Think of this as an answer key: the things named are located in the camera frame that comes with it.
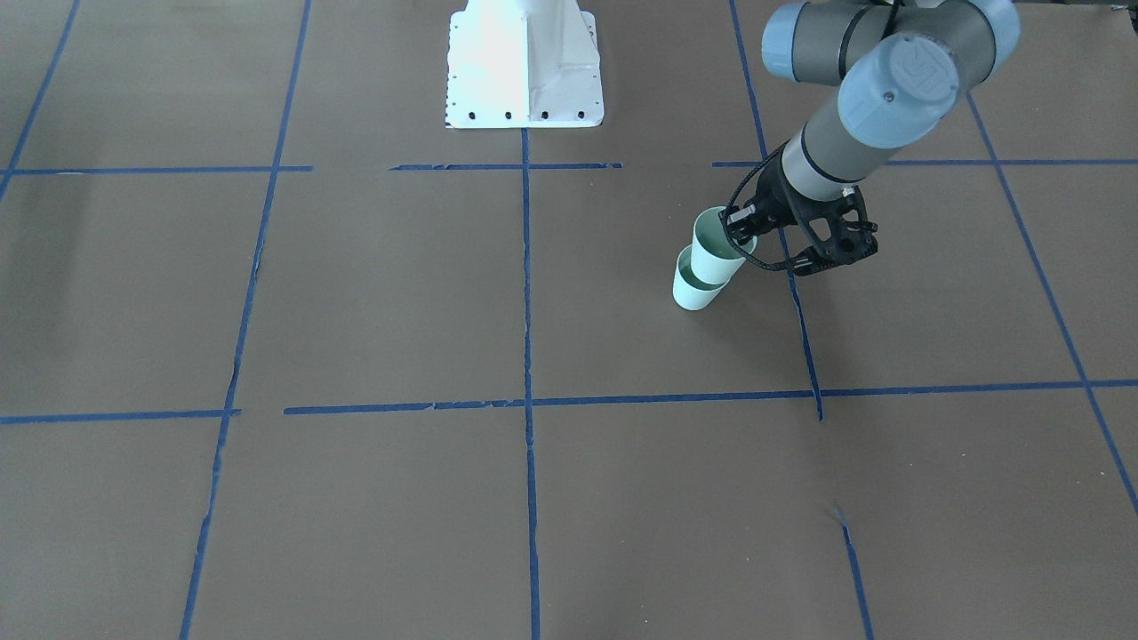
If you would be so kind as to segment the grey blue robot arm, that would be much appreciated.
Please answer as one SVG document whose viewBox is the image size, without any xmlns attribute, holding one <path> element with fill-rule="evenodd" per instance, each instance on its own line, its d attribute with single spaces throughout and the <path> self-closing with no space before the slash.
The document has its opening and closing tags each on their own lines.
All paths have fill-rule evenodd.
<svg viewBox="0 0 1138 640">
<path fill-rule="evenodd" d="M 762 32 L 765 68 L 834 93 L 765 162 L 752 198 L 727 207 L 726 232 L 748 243 L 824 220 L 828 244 L 857 246 L 869 233 L 859 184 L 993 76 L 1020 36 L 1011 1 L 782 5 Z"/>
</svg>

